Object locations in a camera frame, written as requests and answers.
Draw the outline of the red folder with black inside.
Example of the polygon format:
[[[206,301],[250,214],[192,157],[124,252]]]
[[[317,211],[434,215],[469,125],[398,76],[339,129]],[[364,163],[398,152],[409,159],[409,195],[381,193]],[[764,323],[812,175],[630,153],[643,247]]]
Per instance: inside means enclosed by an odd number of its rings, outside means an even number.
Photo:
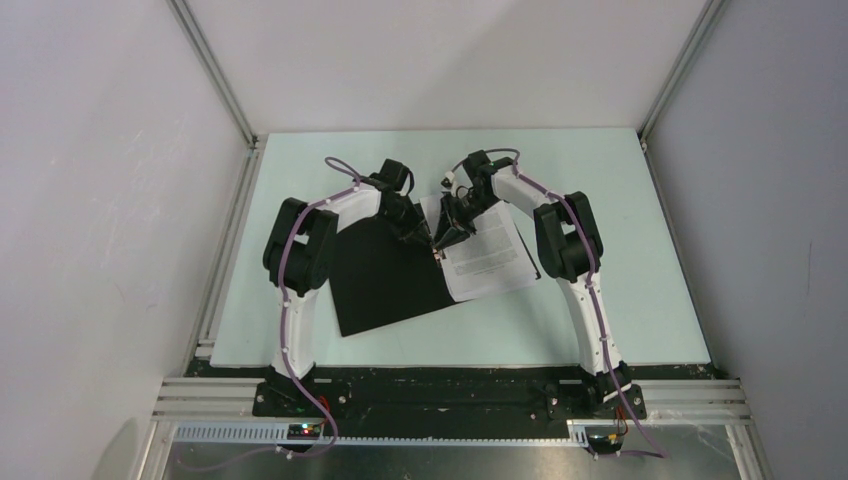
[[[438,252],[399,242],[379,218],[338,233],[329,286],[344,337],[458,304],[447,290]]]

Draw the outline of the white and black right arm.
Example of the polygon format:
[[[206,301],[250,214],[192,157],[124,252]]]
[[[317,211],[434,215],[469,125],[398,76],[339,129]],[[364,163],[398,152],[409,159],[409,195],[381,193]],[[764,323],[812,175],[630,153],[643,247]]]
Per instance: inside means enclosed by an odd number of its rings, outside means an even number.
[[[518,165],[512,148],[470,153],[458,163],[470,183],[464,186],[449,170],[440,182],[435,247],[459,245],[478,229],[475,220],[499,202],[513,205],[534,224],[538,260],[559,285],[574,326],[583,370],[580,394],[584,410],[598,418],[626,404],[632,388],[630,369],[615,345],[600,286],[604,251],[588,197],[560,194],[532,179]]]

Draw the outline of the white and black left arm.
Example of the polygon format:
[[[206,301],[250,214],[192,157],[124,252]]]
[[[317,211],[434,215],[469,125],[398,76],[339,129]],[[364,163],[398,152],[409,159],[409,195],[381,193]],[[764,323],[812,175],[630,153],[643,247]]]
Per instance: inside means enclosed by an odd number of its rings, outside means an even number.
[[[315,366],[316,297],[329,278],[338,232],[360,220],[379,218],[399,242],[433,252],[425,216],[409,198],[415,185],[409,167],[387,159],[379,171],[364,176],[336,157],[328,156],[324,163],[350,176],[352,184],[313,203],[286,199],[262,258],[271,283],[282,294],[279,347],[271,366],[289,378],[280,385],[276,400],[292,416],[305,415],[315,403],[314,387],[302,379]]]

